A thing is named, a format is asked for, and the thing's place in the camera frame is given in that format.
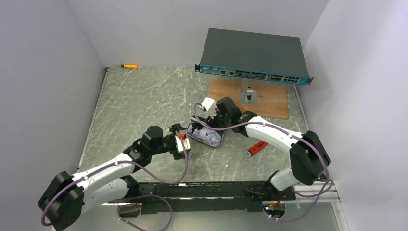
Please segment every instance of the marble-patterned surface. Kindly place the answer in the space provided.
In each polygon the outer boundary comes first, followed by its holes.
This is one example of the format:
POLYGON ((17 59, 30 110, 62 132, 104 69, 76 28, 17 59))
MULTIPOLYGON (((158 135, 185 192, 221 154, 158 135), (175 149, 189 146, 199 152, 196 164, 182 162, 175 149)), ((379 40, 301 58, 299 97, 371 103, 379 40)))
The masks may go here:
MULTIPOLYGON (((186 126, 191 105, 207 96, 212 77, 231 79, 199 74, 193 67, 110 68, 80 171, 112 159, 151 125, 186 126)), ((286 90, 289 119, 266 119, 290 130, 306 132, 293 85, 286 85, 286 90)), ((191 139, 192 155, 183 181, 266 180, 274 171, 289 166, 288 155, 271 145, 251 158, 244 157, 243 153, 258 141, 232 131, 226 133, 218 148, 191 139)), ((161 178, 176 180, 183 172, 184 160, 159 154, 153 156, 147 168, 161 178)), ((144 171, 133 176, 139 182, 156 181, 144 171)))

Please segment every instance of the purple cable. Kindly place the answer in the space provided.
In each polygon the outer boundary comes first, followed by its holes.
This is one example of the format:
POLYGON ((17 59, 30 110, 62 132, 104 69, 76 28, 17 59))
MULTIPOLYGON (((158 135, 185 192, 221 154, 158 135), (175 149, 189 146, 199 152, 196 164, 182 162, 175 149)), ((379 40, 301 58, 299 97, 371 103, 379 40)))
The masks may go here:
MULTIPOLYGON (((208 128, 208 129, 211 129, 211 130, 214 130, 214 131, 226 131, 226 130, 229 130, 229 129, 238 128, 238 127, 245 126, 245 125, 249 125, 249 124, 257 124, 257 125, 262 125, 262 126, 267 126, 267 127, 270 127, 270 128, 274 128, 274 129, 276 129, 276 130, 278 130, 278 131, 280 131, 280 132, 282 132, 282 133, 284 133, 284 134, 286 134, 286 135, 289 135, 289 132, 283 130, 282 128, 280 128, 280 127, 278 127, 278 126, 276 126, 276 125, 268 124, 268 123, 265 123, 265 124, 264 124, 264 123, 261 123, 261 122, 244 122, 244 123, 240 123, 240 124, 237 124, 237 125, 233 125, 233 126, 230 126, 230 127, 227 127, 227 128, 212 128, 212 127, 208 126, 207 124, 205 124, 204 122, 202 122, 202 121, 199 119, 199 117, 198 117, 198 115, 197 115, 197 106, 200 106, 200 107, 201 107, 202 105, 201 105, 200 103, 196 103, 196 104, 194 105, 194 110, 193 110, 193 112, 194 112, 194 115, 195 115, 197 121, 198 121, 203 127, 208 128)), ((323 184, 323 186, 321 187, 321 190, 319 191, 319 193, 314 194, 314 195, 303 195, 303 194, 300 194, 300 193, 296 192, 296 191, 294 190, 294 188, 293 188, 293 192, 294 192, 295 194, 297 194, 297 195, 299 195, 299 196, 302 196, 302 197, 316 197, 316 200, 312 203, 312 205, 310 206, 310 208, 309 208, 303 215, 301 215, 301 216, 298 217, 298 218, 291 219, 291 220, 278 220, 278 219, 275 219, 275 220, 282 221, 282 222, 298 221, 298 220, 304 218, 304 217, 312 210, 312 208, 314 208, 314 206, 316 205, 316 202, 318 201, 319 197, 320 197, 323 193, 325 193, 325 192, 327 192, 328 190, 330 190, 330 188, 334 185, 334 181, 333 181, 332 179, 330 179, 329 171, 328 171, 328 169, 327 169, 326 163, 324 162, 323 157, 321 157, 321 155, 320 155, 319 151, 316 149, 316 147, 314 147, 311 143, 309 143, 308 141, 306 141, 306 140, 304 140, 304 139, 302 139, 302 138, 300 138, 300 137, 297 137, 297 136, 295 136, 295 135, 292 135, 292 137, 295 138, 295 139, 297 139, 298 141, 300 141, 300 142, 306 144, 309 148, 311 148, 311 149, 316 153, 316 156, 318 157, 319 161, 321 162, 321 164, 322 164, 322 166, 323 166, 323 169, 324 169, 324 172, 326 173, 326 181, 325 181, 325 183, 323 184), (326 185, 327 185, 330 181, 331 181, 331 184, 328 186, 327 189, 324 189, 324 187, 326 187, 326 185)))
POLYGON ((280 222, 294 222, 294 221, 301 220, 301 219, 303 219, 304 217, 306 217, 306 216, 310 213, 310 211, 312 211, 312 209, 315 207, 315 205, 316 205, 316 203, 317 203, 319 197, 323 194, 323 189, 324 189, 324 187, 326 187, 326 185, 327 185, 329 182, 331 182, 331 185, 334 184, 334 182, 333 182, 332 179, 326 181, 326 182, 323 184, 323 187, 321 187, 320 192, 317 194, 316 199, 315 199, 315 201, 312 203, 312 205, 307 209, 307 211, 306 211, 304 214, 302 214, 301 216, 299 216, 299 217, 297 217, 297 218, 288 219, 288 220, 281 220, 281 219, 278 219, 278 218, 274 218, 274 217, 272 217, 272 216, 269 217, 269 214, 267 214, 267 213, 265 212, 265 210, 264 210, 264 214, 265 214, 268 218, 272 218, 272 219, 274 219, 275 221, 280 221, 280 222))
POLYGON ((42 224, 43 226, 50 226, 50 225, 51 225, 51 223, 45 222, 45 216, 46 216, 46 214, 48 213, 48 211, 50 210, 52 204, 54 204, 54 202, 57 200, 58 197, 61 196, 61 194, 63 194, 66 190, 68 190, 68 189, 71 188, 72 186, 74 186, 74 185, 78 184, 79 182, 85 180, 85 178, 89 178, 89 177, 91 177, 91 176, 93 176, 93 175, 95 175, 95 174, 97 174, 97 173, 99 173, 99 172, 101 172, 101 171, 103 171, 103 170, 105 170, 105 169, 111 167, 111 166, 114 166, 114 165, 116 165, 116 164, 124 164, 124 163, 126 163, 126 164, 133 164, 133 165, 139 167, 140 169, 144 170, 147 174, 149 174, 150 176, 152 176, 153 178, 155 178, 155 179, 158 180, 158 181, 161 181, 161 182, 166 183, 166 184, 177 184, 178 182, 180 182, 180 181, 186 176, 187 168, 188 168, 188 164, 189 164, 189 157, 188 157, 188 154, 187 154, 187 151, 186 151, 186 147, 184 147, 184 142, 181 142, 181 146, 183 147, 184 158, 186 158, 186 164, 185 164, 185 166, 184 166, 183 174, 181 175, 181 177, 180 177, 177 181, 167 181, 167 180, 163 180, 163 179, 161 179, 161 178, 155 176, 153 173, 151 173, 149 170, 147 170, 147 169, 146 169, 145 167, 143 167, 142 165, 140 165, 140 164, 138 164, 138 163, 136 163, 136 162, 133 162, 133 161, 120 160, 120 161, 117 161, 117 162, 112 162, 112 163, 110 163, 110 164, 107 164, 107 165, 105 165, 105 166, 102 166, 101 168, 99 168, 99 169, 97 169, 97 170, 95 170, 95 171, 93 171, 93 172, 91 172, 91 173, 88 173, 87 175, 85 175, 85 176, 83 176, 83 177, 81 177, 81 178, 75 180, 74 182, 68 184, 68 185, 67 185, 65 188, 63 188, 61 191, 59 191, 59 192, 50 200, 50 202, 49 202, 49 203, 47 204, 47 206, 45 207, 45 209, 44 209, 44 211, 43 211, 43 213, 42 213, 42 215, 41 215, 41 224, 42 224))
MULTIPOLYGON (((171 208, 170 203, 169 203, 165 198, 163 198, 163 197, 161 197, 161 196, 158 196, 158 195, 143 195, 143 196, 137 196, 137 197, 132 197, 132 198, 126 198, 125 200, 126 200, 126 201, 128 201, 128 200, 136 200, 136 199, 140 199, 140 198, 144 198, 144 197, 156 197, 156 198, 159 198, 159 199, 163 200, 163 201, 167 204, 168 208, 170 209, 170 219, 168 220, 167 224, 166 224, 163 228, 159 229, 158 231, 163 231, 163 230, 167 229, 167 227, 168 227, 168 226, 170 225, 170 223, 171 223, 171 220, 173 219, 173 209, 171 208)), ((124 218, 122 218, 122 217, 120 216, 120 210, 121 210, 123 207, 127 207, 127 206, 135 206, 135 205, 133 205, 133 204, 127 204, 127 205, 122 205, 122 206, 120 206, 120 207, 118 208, 118 210, 117 210, 117 216, 119 217, 119 219, 120 219, 121 221, 123 221, 124 223, 126 223, 126 224, 128 224, 128 225, 130 225, 130 226, 132 226, 132 227, 134 227, 134 228, 136 228, 136 229, 138 229, 138 230, 148 231, 148 230, 145 230, 145 229, 143 229, 143 228, 141 228, 141 227, 139 227, 139 226, 133 224, 132 222, 127 221, 126 219, 124 219, 124 218)))

